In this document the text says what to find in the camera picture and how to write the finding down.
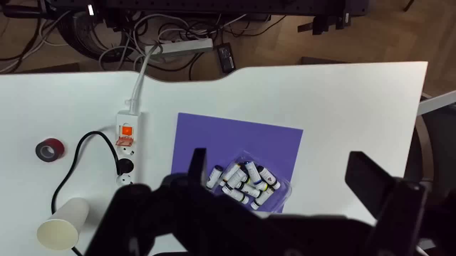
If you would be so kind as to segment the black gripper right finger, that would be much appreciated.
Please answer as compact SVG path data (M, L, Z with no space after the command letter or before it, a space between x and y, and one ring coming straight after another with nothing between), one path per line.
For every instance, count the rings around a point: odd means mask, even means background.
M376 221L417 222L423 215L426 189L414 181L392 177L362 151L349 154L345 184Z

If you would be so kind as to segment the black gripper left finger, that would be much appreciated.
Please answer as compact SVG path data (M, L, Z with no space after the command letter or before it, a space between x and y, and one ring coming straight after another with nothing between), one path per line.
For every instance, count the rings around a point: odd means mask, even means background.
M205 172L206 172L206 150L195 148L191 158L189 168L188 168L188 177L191 181L201 185L205 182Z

